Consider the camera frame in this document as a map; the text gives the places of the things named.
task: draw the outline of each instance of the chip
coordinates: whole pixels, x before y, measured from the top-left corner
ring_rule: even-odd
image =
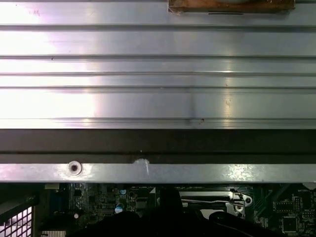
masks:
[[[284,217],[283,220],[283,232],[296,232],[297,231],[297,220],[295,217]]]

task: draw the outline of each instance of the scratch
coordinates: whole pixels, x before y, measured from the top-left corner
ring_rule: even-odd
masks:
[[[144,164],[146,167],[146,173],[149,175],[149,160],[147,159],[137,159],[134,164]]]
[[[34,16],[36,16],[36,15],[37,15],[37,16],[40,16],[40,11],[39,11],[39,10],[34,10],[34,11],[33,11],[33,15],[34,15]]]
[[[230,108],[231,107],[231,104],[227,101],[227,100],[225,100],[225,104]]]

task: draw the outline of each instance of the circuit board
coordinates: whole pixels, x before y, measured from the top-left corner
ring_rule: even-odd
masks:
[[[176,188],[180,193],[218,194],[232,190],[242,193],[252,200],[241,218],[289,237],[316,236],[316,190],[302,184],[181,185]],[[68,208],[58,207],[57,210],[54,207],[56,199],[52,198],[52,209],[56,210],[51,213],[71,216],[73,222],[67,233],[73,233],[122,211],[132,211],[142,216],[147,209],[159,205],[159,189],[159,186],[65,184],[60,186],[58,192],[66,193],[62,197],[68,197]],[[225,209],[218,206],[215,211]]]

